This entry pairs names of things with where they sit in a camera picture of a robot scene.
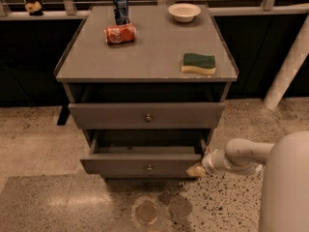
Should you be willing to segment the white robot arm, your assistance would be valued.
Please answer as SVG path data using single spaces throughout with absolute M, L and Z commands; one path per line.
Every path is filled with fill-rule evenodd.
M 264 178 L 258 231 L 309 232 L 308 130 L 290 133 L 274 144 L 234 138 L 223 149 L 207 150 L 186 173 L 253 175 L 259 169 Z

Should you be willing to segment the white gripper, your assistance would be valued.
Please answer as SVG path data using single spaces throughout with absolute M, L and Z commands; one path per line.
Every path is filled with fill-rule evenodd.
M 228 170 L 225 151 L 222 149 L 206 147 L 201 163 L 190 166 L 186 170 L 186 174 L 190 177 L 201 178 L 205 177 L 207 173 L 217 174 L 219 171 Z

